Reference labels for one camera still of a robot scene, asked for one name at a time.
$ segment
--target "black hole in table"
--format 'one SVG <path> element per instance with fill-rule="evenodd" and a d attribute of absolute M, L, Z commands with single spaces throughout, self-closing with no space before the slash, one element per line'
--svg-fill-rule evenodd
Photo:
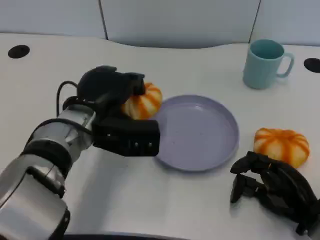
<path fill-rule="evenodd" d="M 313 73 L 320 73 L 320 59 L 307 58 L 304 63 L 304 67 Z"/>
<path fill-rule="evenodd" d="M 8 56 L 12 59 L 20 59 L 30 52 L 30 48 L 26 45 L 14 46 L 8 51 Z"/>

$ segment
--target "mug handle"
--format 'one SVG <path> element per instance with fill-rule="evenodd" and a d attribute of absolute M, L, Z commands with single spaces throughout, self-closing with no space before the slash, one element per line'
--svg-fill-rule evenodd
<path fill-rule="evenodd" d="M 294 63 L 295 63 L 295 56 L 292 54 L 292 53 L 289 53 L 289 52 L 285 52 L 283 57 L 288 57 L 291 59 L 290 61 L 290 64 L 289 64 L 289 67 L 287 69 L 287 71 L 285 73 L 277 73 L 276 76 L 278 78 L 285 78 L 285 77 L 288 77 L 288 75 L 290 74 L 291 70 L 292 70 L 292 67 L 294 66 Z"/>

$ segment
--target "white wall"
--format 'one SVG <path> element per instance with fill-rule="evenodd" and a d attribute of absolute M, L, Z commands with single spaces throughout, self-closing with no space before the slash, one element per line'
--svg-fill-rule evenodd
<path fill-rule="evenodd" d="M 0 32 L 105 37 L 98 0 L 0 0 Z"/>
<path fill-rule="evenodd" d="M 261 0 L 251 40 L 320 45 L 320 0 Z"/>
<path fill-rule="evenodd" d="M 248 43 L 259 0 L 102 0 L 110 40 L 204 48 Z"/>

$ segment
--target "orange and white striped pumpkin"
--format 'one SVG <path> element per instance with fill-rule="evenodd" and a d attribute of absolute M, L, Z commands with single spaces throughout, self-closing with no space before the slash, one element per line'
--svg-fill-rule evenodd
<path fill-rule="evenodd" d="M 148 119 L 155 115 L 162 104 L 162 93 L 151 82 L 145 83 L 143 95 L 131 96 L 122 106 L 122 111 L 135 120 Z"/>
<path fill-rule="evenodd" d="M 253 151 L 298 168 L 309 154 L 305 136 L 292 130 L 260 128 L 254 137 Z"/>

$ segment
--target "silver robot arm segment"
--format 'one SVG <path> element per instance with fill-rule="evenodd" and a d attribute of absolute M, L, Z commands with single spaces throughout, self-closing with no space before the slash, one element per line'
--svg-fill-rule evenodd
<path fill-rule="evenodd" d="M 95 113 L 70 105 L 57 119 L 38 128 L 25 150 L 0 175 L 0 235 L 8 240 L 47 240 L 63 236 L 70 213 L 61 199 L 65 178 L 81 152 L 92 144 Z"/>

